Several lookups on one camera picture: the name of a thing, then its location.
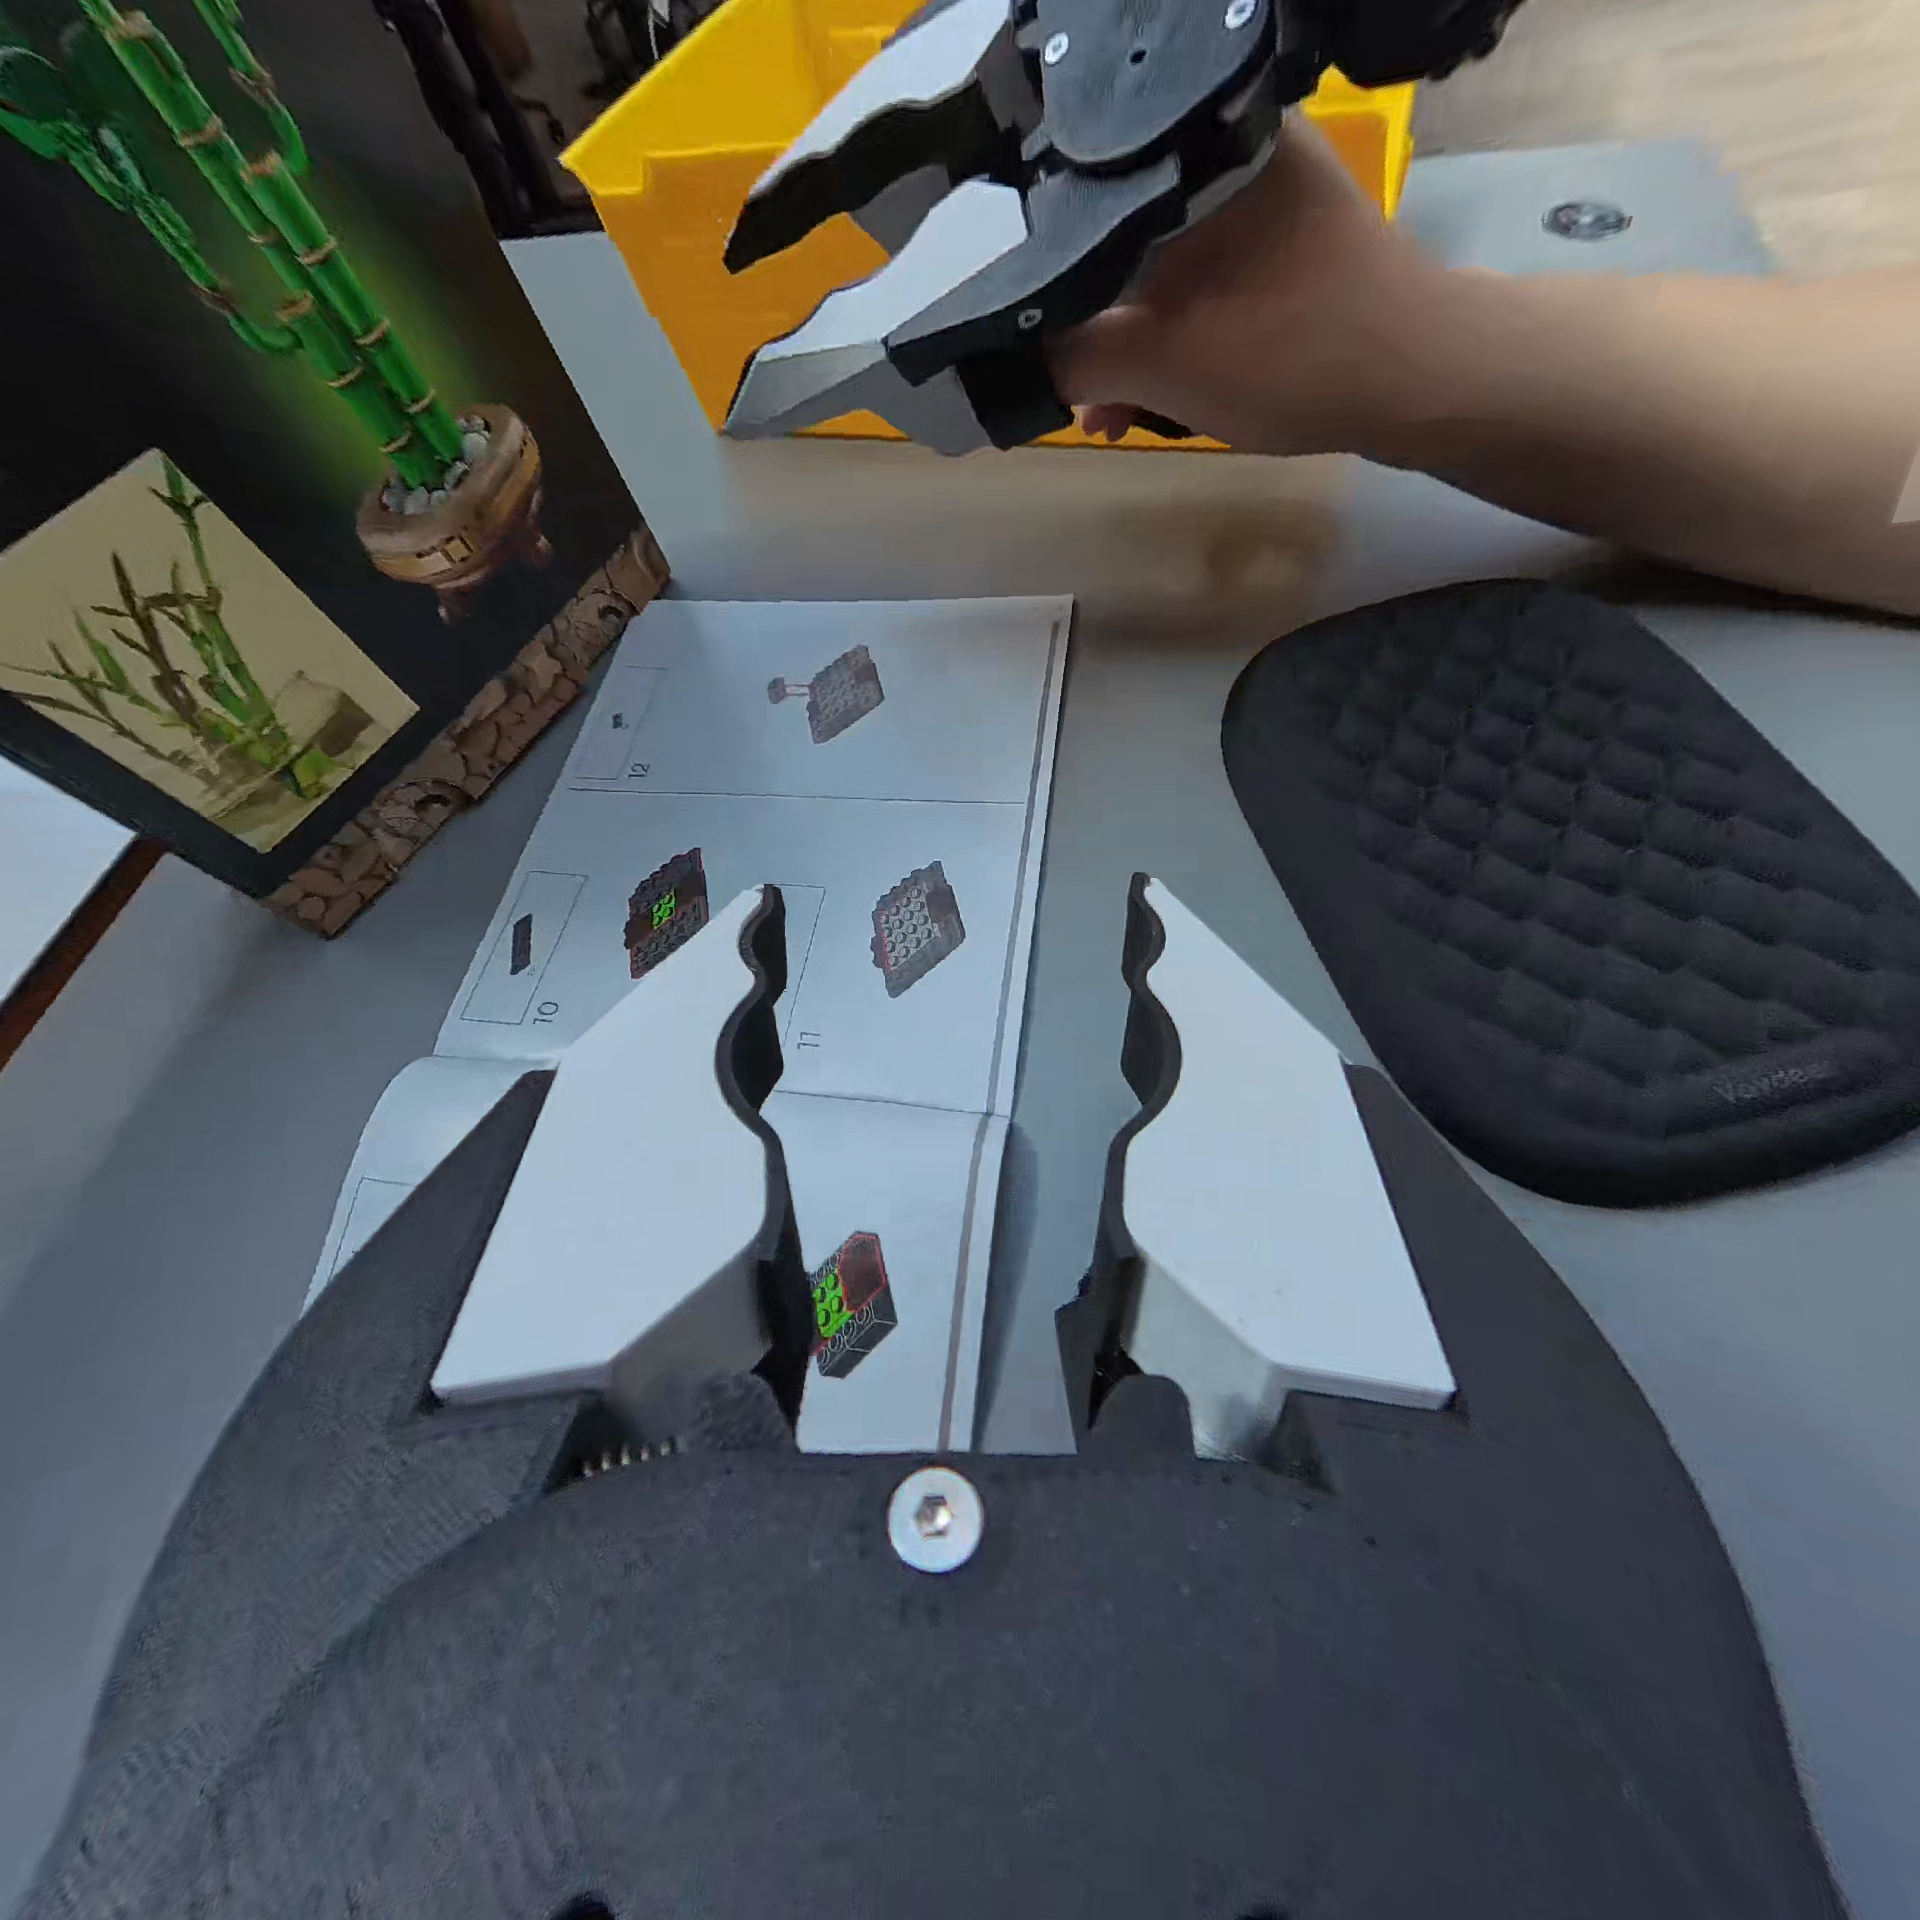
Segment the yellow plastic bin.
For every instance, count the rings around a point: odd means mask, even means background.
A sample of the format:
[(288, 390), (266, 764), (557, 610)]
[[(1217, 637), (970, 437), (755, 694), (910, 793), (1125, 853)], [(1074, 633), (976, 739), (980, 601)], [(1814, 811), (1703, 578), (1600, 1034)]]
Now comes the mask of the yellow plastic bin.
[(939, 3), (733, 1), (693, 28), (563, 156), (720, 430), (755, 349), (875, 273), (936, 202), (936, 171), (830, 215), (766, 260), (726, 248), (757, 181)]

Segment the lego set box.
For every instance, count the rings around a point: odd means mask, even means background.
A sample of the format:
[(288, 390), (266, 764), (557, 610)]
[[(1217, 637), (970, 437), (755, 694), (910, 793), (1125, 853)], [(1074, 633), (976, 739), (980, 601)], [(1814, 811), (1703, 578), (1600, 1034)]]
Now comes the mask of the lego set box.
[(334, 940), (669, 561), (469, 3), (5, 3), (5, 759)]

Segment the person's right forearm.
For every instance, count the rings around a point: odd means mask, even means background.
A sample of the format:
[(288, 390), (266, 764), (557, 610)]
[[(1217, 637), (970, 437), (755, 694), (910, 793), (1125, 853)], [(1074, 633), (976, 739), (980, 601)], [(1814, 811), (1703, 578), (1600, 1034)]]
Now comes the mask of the person's right forearm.
[(1364, 455), (1740, 586), (1918, 611), (1918, 272), (1447, 269)]

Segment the lego instruction booklet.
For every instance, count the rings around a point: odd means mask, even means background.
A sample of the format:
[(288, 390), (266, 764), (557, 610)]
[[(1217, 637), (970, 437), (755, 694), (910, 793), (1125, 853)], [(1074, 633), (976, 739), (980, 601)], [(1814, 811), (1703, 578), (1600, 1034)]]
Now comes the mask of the lego instruction booklet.
[(430, 1055), (349, 1164), (312, 1307), (524, 1074), (625, 998), (651, 1019), (597, 1133), (679, 1155), (652, 985), (740, 893), (783, 898), (780, 1136), (819, 1301), (799, 1444), (978, 1442), (1068, 658), (1068, 595), (669, 597), (620, 637)]

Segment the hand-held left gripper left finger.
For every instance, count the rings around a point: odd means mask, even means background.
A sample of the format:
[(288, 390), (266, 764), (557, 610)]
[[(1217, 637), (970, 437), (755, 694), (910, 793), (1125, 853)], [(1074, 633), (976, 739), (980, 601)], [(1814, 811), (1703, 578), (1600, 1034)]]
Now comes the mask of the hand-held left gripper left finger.
[(558, 1057), (433, 1375), (448, 1403), (603, 1395), (655, 1439), (710, 1380), (801, 1420), (801, 1228), (765, 1116), (787, 901), (757, 884)]

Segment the person's right hand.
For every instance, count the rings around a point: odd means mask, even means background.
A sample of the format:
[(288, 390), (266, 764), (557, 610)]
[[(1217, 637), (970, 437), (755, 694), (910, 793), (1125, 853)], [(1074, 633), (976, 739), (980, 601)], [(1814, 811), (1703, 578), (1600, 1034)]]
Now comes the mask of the person's right hand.
[(1364, 454), (1405, 410), (1416, 308), (1436, 284), (1303, 115), (1258, 175), (1158, 246), (1047, 363), (1079, 425), (1148, 418), (1238, 454)]

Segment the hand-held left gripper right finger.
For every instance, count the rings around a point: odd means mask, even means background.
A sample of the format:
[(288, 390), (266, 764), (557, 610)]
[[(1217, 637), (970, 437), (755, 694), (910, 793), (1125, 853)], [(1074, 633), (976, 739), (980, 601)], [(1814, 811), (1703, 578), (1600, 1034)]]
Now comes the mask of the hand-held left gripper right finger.
[(1088, 1269), (1058, 1309), (1074, 1439), (1171, 1380), (1204, 1457), (1298, 1393), (1438, 1411), (1458, 1382), (1346, 1057), (1157, 876), (1126, 892), (1118, 1069)]

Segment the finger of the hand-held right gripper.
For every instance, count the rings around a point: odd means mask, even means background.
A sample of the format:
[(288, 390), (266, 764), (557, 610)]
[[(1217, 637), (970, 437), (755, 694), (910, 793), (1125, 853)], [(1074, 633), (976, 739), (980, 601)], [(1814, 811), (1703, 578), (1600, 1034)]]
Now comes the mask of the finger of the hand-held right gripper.
[(840, 215), (895, 258), (966, 180), (1008, 184), (1040, 121), (1021, 6), (926, 3), (763, 171), (733, 224), (739, 275)]
[(735, 439), (769, 439), (872, 416), (939, 454), (974, 454), (993, 439), (953, 369), (909, 381), (887, 337), (997, 262), (1029, 233), (1012, 186), (966, 181), (942, 195), (875, 273), (845, 286), (793, 331), (758, 347), (724, 420)]

